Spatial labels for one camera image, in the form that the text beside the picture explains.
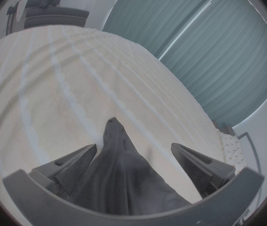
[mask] black cloth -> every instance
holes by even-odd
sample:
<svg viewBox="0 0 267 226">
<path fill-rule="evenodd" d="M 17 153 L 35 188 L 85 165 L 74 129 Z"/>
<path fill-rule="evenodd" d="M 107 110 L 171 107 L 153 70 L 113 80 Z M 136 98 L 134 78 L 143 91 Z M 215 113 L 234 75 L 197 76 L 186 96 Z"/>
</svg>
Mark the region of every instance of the black cloth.
<svg viewBox="0 0 267 226">
<path fill-rule="evenodd" d="M 190 204 L 138 153 L 116 118 L 107 122 L 103 142 L 68 201 L 115 215 L 162 213 Z"/>
</svg>

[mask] patterned fabric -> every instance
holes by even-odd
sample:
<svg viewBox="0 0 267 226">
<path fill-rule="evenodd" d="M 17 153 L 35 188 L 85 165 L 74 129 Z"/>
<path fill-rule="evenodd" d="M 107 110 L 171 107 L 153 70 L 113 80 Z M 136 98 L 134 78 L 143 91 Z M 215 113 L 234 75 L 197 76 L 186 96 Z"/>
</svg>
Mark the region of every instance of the patterned fabric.
<svg viewBox="0 0 267 226">
<path fill-rule="evenodd" d="M 231 136 L 220 131 L 218 133 L 224 151 L 224 161 L 236 168 L 235 174 L 237 175 L 244 167 L 247 167 L 239 140 L 237 136 Z"/>
<path fill-rule="evenodd" d="M 116 117 L 181 196 L 201 199 L 171 143 L 223 161 L 213 123 L 183 84 L 139 44 L 95 29 L 46 26 L 0 40 L 0 200 L 21 220 L 2 177 L 85 145 Z"/>
</svg>

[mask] curtain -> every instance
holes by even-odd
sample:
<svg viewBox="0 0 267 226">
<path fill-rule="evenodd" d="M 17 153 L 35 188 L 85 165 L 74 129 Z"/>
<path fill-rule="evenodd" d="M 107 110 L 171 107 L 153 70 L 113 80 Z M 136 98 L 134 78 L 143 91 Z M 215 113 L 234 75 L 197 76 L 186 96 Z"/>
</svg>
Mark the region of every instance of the curtain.
<svg viewBox="0 0 267 226">
<path fill-rule="evenodd" d="M 118 0 L 103 31 L 139 43 L 159 57 L 210 0 Z"/>
<path fill-rule="evenodd" d="M 211 120 L 235 126 L 267 99 L 267 24 L 247 0 L 214 0 L 161 62 Z"/>
</svg>

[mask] striped bed sheet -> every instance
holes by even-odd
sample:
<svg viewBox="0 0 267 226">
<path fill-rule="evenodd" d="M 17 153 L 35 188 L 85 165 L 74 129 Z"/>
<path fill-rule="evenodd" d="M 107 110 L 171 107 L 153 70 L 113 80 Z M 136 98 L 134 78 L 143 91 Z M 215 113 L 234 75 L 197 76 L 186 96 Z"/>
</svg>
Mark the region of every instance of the striped bed sheet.
<svg viewBox="0 0 267 226">
<path fill-rule="evenodd" d="M 171 143 L 224 161 L 213 123 L 184 85 L 139 44 L 74 26 L 0 40 L 0 200 L 23 225 L 2 178 L 85 145 L 103 146 L 116 117 L 138 152 L 181 196 L 201 200 Z"/>
</svg>

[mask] green curtain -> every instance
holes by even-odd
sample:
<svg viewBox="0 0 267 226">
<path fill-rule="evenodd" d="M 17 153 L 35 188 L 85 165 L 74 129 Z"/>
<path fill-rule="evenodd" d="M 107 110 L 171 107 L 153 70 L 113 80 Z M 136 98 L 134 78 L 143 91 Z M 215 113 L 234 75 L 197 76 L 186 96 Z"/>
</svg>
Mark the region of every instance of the green curtain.
<svg viewBox="0 0 267 226">
<path fill-rule="evenodd" d="M 118 0 L 103 31 L 139 43 L 159 57 L 209 0 Z"/>
<path fill-rule="evenodd" d="M 267 99 L 267 24 L 247 0 L 214 0 L 161 62 L 219 126 Z"/>
</svg>

